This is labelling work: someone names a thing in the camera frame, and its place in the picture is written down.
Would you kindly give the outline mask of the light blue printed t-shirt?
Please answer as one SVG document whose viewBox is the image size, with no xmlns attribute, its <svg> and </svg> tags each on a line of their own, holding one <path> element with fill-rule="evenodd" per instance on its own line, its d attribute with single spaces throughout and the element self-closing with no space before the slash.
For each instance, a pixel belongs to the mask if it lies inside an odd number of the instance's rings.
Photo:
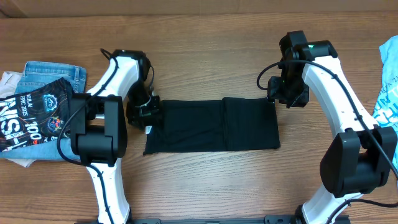
<svg viewBox="0 0 398 224">
<path fill-rule="evenodd" d="M 397 36 L 379 47 L 382 75 L 381 89 L 374 106 L 376 129 L 391 127 L 397 134 Z"/>
</svg>

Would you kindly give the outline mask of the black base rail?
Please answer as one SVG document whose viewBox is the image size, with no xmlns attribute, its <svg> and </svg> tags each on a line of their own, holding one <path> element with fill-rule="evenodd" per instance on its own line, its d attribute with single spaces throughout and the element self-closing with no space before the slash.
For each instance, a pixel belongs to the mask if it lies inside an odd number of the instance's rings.
<svg viewBox="0 0 398 224">
<path fill-rule="evenodd" d="M 267 215 L 264 218 L 227 218 L 219 220 L 160 220 L 137 219 L 128 221 L 133 224 L 288 224 L 292 223 L 291 215 Z"/>
</svg>

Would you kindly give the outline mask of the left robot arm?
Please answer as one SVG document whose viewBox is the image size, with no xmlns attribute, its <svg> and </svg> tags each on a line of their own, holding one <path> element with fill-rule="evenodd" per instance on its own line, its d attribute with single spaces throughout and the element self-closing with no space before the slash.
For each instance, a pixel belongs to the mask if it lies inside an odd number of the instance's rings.
<svg viewBox="0 0 398 224">
<path fill-rule="evenodd" d="M 93 181 L 98 203 L 96 223 L 132 223 L 121 163 L 127 149 L 127 125 L 149 131 L 160 125 L 160 98 L 146 85 L 153 67 L 142 51 L 101 51 L 109 68 L 100 81 L 70 102 L 70 144 Z"/>
</svg>

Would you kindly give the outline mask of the beige folded garment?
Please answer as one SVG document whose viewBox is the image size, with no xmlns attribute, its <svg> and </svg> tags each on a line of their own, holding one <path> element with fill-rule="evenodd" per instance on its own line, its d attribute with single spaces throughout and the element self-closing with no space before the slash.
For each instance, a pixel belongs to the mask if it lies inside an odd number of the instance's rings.
<svg viewBox="0 0 398 224">
<path fill-rule="evenodd" d="M 17 84 L 22 78 L 22 73 L 6 71 L 1 78 L 1 98 L 6 98 L 15 93 Z M 32 159 L 9 159 L 23 167 L 29 167 L 34 160 Z"/>
</svg>

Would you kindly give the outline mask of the blue denim jeans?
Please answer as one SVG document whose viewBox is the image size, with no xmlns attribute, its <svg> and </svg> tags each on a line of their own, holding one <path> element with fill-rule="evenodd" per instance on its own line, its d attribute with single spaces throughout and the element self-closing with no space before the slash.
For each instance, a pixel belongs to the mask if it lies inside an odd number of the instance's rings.
<svg viewBox="0 0 398 224">
<path fill-rule="evenodd" d="M 53 62 L 28 61 L 25 64 L 22 78 L 17 84 L 15 94 L 27 93 L 46 84 L 66 79 L 76 93 L 83 93 L 86 85 L 86 70 L 76 65 Z M 27 146 L 20 149 L 1 153 L 2 159 L 32 159 L 61 161 L 62 157 L 57 151 L 57 141 L 49 140 L 36 146 Z"/>
</svg>

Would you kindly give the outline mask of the black t-shirt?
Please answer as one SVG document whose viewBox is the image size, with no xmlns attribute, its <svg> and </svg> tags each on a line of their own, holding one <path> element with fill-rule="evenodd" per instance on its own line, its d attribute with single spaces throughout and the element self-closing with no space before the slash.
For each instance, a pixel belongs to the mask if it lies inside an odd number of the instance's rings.
<svg viewBox="0 0 398 224">
<path fill-rule="evenodd" d="M 147 135 L 145 155 L 280 148 L 275 105 L 265 98 L 165 100 L 162 124 Z"/>
</svg>

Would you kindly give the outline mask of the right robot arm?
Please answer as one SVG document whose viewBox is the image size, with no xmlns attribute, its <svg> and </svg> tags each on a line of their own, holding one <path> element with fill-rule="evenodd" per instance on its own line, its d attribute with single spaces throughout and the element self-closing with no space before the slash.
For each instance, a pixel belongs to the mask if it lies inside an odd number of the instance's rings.
<svg viewBox="0 0 398 224">
<path fill-rule="evenodd" d="M 318 100 L 333 136 L 320 162 L 321 186 L 299 205 L 286 223 L 348 223 L 343 210 L 387 184 L 397 134 L 366 111 L 349 85 L 338 54 L 327 40 L 309 42 L 303 31 L 288 32 L 279 42 L 280 76 L 270 77 L 270 102 L 304 107 L 310 94 Z"/>
</svg>

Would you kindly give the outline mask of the black printed sports jersey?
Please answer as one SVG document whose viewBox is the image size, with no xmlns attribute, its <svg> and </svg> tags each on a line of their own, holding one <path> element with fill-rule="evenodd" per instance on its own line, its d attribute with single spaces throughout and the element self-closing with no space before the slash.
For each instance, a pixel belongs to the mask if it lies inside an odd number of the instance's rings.
<svg viewBox="0 0 398 224">
<path fill-rule="evenodd" d="M 64 78 L 1 99 L 1 150 L 33 146 L 57 137 L 70 117 L 71 84 Z"/>
</svg>

